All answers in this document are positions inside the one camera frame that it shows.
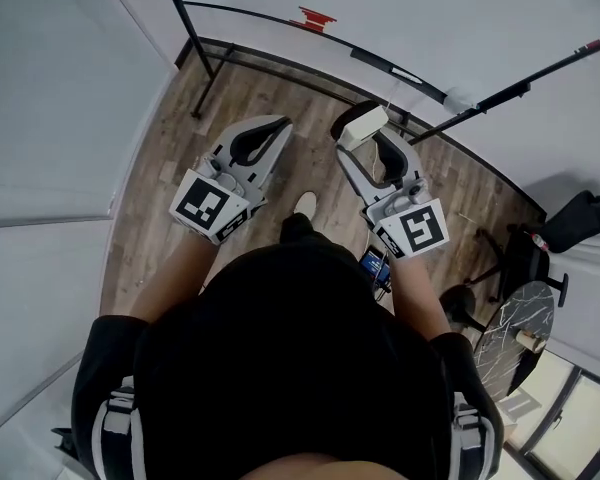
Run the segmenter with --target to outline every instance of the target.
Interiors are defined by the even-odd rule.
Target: white sneaker
[[[313,220],[316,214],[316,208],[318,207],[318,198],[313,192],[305,192],[300,196],[293,213],[302,213],[306,215],[309,220]]]

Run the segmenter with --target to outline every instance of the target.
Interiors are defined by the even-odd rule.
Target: black chair
[[[465,279],[465,286],[474,286],[500,272],[498,294],[489,302],[507,299],[516,289],[531,281],[544,281],[560,291],[558,307],[564,305],[569,287],[569,276],[562,281],[549,277],[549,255],[531,238],[538,235],[546,242],[549,251],[565,252],[574,245],[600,233],[600,196],[588,190],[580,192],[567,205],[541,226],[509,225],[509,243],[503,252],[493,236],[479,229],[476,236],[485,238],[495,253],[498,263],[475,279]]]

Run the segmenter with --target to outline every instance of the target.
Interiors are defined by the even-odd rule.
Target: backpack strap
[[[91,453],[100,480],[146,480],[133,377],[125,377],[100,405],[91,431]]]
[[[495,431],[491,421],[454,393],[449,480],[486,480],[493,464]]]

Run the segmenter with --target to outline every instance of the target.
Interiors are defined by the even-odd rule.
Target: marble table top
[[[553,294],[542,281],[518,288],[496,311],[476,344],[474,359],[482,384],[494,401],[507,396],[523,353],[519,330],[549,339],[553,325]]]

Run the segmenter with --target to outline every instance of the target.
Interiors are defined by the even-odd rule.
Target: red object
[[[316,32],[324,32],[324,27],[327,23],[332,21],[338,21],[331,16],[327,16],[326,14],[322,14],[316,11],[312,11],[311,9],[307,9],[306,7],[300,6],[302,13],[306,16],[306,20],[304,23],[300,23],[299,21],[289,20],[291,23],[295,23],[296,25],[300,25],[302,27],[315,30]]]

